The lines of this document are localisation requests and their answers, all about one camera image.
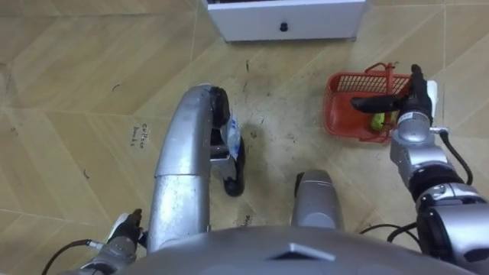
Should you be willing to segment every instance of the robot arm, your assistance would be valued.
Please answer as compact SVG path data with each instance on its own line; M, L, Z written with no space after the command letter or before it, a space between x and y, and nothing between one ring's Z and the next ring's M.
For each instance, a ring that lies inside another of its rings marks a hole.
M448 129L432 128L436 99L421 68L412 67L407 95L383 95L352 99L352 105L368 113L400 111L392 134L390 159L416 203L416 227L421 251L475 273L489 273L489 205L471 186L471 172L464 183L440 146L440 134L448 148Z
M240 137L234 143L228 137L237 127L224 89L201 85L188 90L173 115L161 149L149 230L143 232L139 226L140 209L121 215L107 244L83 244L98 248L99 253L79 270L67 274L117 273L134 263L138 243L153 253L167 242L209 231L211 167L219 168L228 195L240 196L244 191L245 146Z

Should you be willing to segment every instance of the red basket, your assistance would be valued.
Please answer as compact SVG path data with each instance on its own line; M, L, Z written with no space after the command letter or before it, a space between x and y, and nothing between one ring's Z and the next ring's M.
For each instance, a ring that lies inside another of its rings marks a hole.
M383 66L384 70L375 70ZM332 135L382 143L390 139L394 124L384 123L380 131L371 129L374 115L361 113L351 106L354 97L406 94L410 76L393 74L392 63L377 63L365 73L336 73L329 78L324 97L324 128ZM390 113L384 121L391 121Z

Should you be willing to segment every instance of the white drawer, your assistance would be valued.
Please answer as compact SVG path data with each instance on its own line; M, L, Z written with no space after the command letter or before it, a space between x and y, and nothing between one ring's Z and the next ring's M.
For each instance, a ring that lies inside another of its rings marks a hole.
M366 0L203 1L227 41L355 37L366 5Z

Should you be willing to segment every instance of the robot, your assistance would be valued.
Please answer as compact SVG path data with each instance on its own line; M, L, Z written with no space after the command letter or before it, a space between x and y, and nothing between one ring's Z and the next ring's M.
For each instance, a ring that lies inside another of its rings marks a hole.
M297 177L290 226L211 231L211 165L220 168L226 192L239 196L245 156L242 140L238 156L229 153L225 91L204 85L183 96L165 137L149 230L140 227L140 209L122 215L106 243L79 241L99 253L78 270L62 274L489 273L489 205L471 186L470 169L449 143L448 130L432 127L435 101L419 66L413 65L412 73L405 96L351 100L361 112L400 112L390 159L413 197L417 218L396 229L388 242L343 231L335 187L322 170ZM437 134L467 170L466 183L436 145ZM414 228L422 253L389 243ZM147 256L136 261L138 244L147 248Z

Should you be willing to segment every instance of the black cable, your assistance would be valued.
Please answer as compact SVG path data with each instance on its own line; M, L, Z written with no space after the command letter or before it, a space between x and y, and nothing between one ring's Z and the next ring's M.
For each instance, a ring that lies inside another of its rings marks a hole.
M387 241L388 242L392 242L399 234L408 232L409 230L414 229L414 228L416 228L416 223L415 222L410 223L408 225L401 226L401 227L399 227L398 229L392 231L392 233L389 234L389 236L387 237Z
M472 185L472 181L474 180L474 176L472 175L471 168L467 165L465 160L461 157L461 155L457 152L457 150L452 146L449 140L449 133L447 131L442 131L440 132L440 137L442 138L443 143L445 146L449 149L450 153L452 153L453 157L457 159L457 161L461 164L461 166L464 168L465 172L467 173L467 182L465 182L467 185Z
M58 252L56 252L52 257L51 259L49 259L49 261L47 262L46 266L44 267L43 269L43 273L41 275L47 275L47 271L50 269L51 265L53 264L53 262L56 260L56 258L58 258L58 256L60 256L64 251L67 251L68 249L70 248L74 248L74 247L77 247L77 246L89 246L90 242L92 240L89 240L89 239L86 239L86 240L79 240L79 241L72 241L70 242L69 244L63 246L61 249L58 250Z
M401 228L399 225L392 225L392 224L380 224L380 225L372 225L371 227L368 227L362 231L360 231L359 234L365 234L369 231L372 231L374 229L377 229L377 228L385 228L385 227L388 227L388 228L396 228L396 229L399 229ZM410 231L405 231L404 233L408 234L418 245L419 245L419 239L417 236L415 236L413 233L411 233Z

